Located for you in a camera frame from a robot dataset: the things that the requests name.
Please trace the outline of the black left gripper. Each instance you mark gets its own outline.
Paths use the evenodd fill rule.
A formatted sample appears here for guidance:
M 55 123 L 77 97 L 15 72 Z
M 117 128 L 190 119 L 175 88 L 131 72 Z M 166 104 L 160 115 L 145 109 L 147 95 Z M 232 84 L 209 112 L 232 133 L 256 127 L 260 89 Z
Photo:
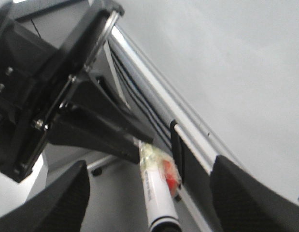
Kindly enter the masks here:
M 89 67 L 124 9 L 113 0 L 94 1 L 56 48 L 11 19 L 13 2 L 0 0 L 0 173 L 22 182 L 46 143 L 45 126 L 73 78 Z M 126 106 L 101 74 L 81 72 L 70 101 L 122 129 L 153 142 L 153 132 Z

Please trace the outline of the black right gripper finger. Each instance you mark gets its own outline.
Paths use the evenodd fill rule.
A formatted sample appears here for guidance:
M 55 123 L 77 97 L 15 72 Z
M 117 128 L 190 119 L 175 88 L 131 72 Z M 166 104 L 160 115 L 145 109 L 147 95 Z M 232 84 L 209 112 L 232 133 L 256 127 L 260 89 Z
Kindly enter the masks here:
M 79 160 L 39 194 L 0 217 L 0 232 L 78 232 L 89 195 L 87 165 Z
M 70 103 L 48 118 L 47 140 L 53 145 L 82 147 L 139 163 L 132 135 L 123 132 L 95 114 Z
M 222 155 L 215 159 L 210 188 L 225 232 L 299 232 L 299 206 Z

